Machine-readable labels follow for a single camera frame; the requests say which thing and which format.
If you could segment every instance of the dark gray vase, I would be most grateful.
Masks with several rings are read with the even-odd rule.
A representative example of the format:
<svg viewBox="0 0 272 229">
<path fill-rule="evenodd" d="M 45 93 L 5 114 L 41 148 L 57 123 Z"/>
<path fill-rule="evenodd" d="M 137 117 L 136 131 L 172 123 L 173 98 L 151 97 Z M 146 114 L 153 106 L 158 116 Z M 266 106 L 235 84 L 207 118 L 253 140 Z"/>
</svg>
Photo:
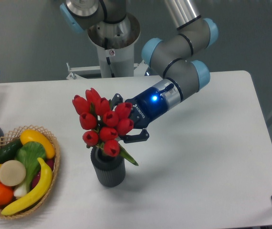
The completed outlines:
<svg viewBox="0 0 272 229">
<path fill-rule="evenodd" d="M 119 185 L 126 176 L 125 160 L 121 156 L 104 156 L 100 148 L 93 147 L 90 158 L 100 183 L 107 187 Z"/>
</svg>

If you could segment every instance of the wicker basket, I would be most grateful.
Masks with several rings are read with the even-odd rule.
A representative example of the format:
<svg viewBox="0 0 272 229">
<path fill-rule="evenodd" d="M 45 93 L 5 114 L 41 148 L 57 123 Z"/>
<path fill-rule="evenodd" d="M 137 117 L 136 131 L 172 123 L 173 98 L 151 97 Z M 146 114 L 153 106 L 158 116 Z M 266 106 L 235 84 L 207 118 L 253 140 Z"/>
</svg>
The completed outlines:
<svg viewBox="0 0 272 229">
<path fill-rule="evenodd" d="M 55 183 L 55 180 L 57 178 L 57 174 L 59 171 L 59 166 L 60 166 L 60 148 L 59 148 L 59 144 L 57 142 L 56 137 L 47 129 L 45 129 L 44 127 L 38 127 L 38 126 L 21 126 L 19 128 L 15 128 L 13 131 L 9 131 L 7 134 L 5 134 L 4 137 L 0 138 L 0 148 L 3 147 L 4 145 L 6 145 L 7 143 L 13 141 L 16 138 L 19 138 L 21 133 L 26 130 L 26 129 L 33 129 L 33 130 L 37 130 L 39 132 L 41 132 L 42 134 L 44 134 L 49 141 L 52 143 L 52 145 L 54 146 L 55 149 L 55 160 L 54 160 L 54 169 L 53 169 L 53 178 L 52 178 L 52 182 L 51 185 L 47 191 L 47 193 L 41 198 L 41 200 L 39 200 L 39 202 L 37 202 L 37 204 L 32 207 L 31 209 L 16 213 L 15 215 L 12 216 L 4 216 L 1 214 L 2 208 L 0 208 L 0 219 L 19 219 L 25 216 L 28 216 L 29 214 L 33 213 L 35 210 L 37 210 L 46 200 L 46 198 L 49 196 L 52 187 Z"/>
</svg>

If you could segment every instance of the blue light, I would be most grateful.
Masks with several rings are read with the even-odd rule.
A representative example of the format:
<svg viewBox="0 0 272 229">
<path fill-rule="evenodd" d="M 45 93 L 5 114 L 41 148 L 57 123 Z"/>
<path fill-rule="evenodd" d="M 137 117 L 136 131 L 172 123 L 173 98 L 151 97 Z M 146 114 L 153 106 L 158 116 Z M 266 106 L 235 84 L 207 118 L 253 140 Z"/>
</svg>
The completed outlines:
<svg viewBox="0 0 272 229">
<path fill-rule="evenodd" d="M 154 95 L 154 96 L 152 97 L 152 101 L 156 101 L 156 100 L 157 100 L 157 96 Z"/>
</svg>

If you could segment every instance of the gray floor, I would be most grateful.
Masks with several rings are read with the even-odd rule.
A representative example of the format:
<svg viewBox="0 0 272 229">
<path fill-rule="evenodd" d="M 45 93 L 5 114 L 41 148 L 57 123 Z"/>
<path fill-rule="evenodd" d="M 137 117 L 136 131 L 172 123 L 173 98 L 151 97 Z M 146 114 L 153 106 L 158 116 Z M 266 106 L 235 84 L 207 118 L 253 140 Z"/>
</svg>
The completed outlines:
<svg viewBox="0 0 272 229">
<path fill-rule="evenodd" d="M 176 34 L 162 0 L 128 0 L 141 25 L 135 61 L 153 37 Z M 211 72 L 246 70 L 252 75 L 266 117 L 272 110 L 272 0 L 195 0 L 203 17 L 213 19 L 218 41 L 192 59 Z M 74 34 L 61 17 L 61 0 L 0 0 L 0 83 L 64 80 L 71 67 L 98 65 L 86 33 Z M 272 140 L 272 125 L 269 128 Z"/>
</svg>

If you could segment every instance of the lettuce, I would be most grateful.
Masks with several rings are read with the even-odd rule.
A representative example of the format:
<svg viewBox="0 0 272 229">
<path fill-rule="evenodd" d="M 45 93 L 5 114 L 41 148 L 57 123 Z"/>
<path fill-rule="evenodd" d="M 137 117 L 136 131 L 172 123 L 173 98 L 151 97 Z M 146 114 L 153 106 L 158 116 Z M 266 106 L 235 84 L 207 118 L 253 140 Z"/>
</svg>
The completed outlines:
<svg viewBox="0 0 272 229">
<path fill-rule="evenodd" d="M 28 142 L 17 153 L 15 160 L 20 161 L 26 168 L 26 178 L 14 189 L 16 198 L 23 197 L 30 192 L 31 182 L 40 171 L 40 163 L 37 158 L 41 157 L 46 160 L 46 151 L 41 143 Z"/>
</svg>

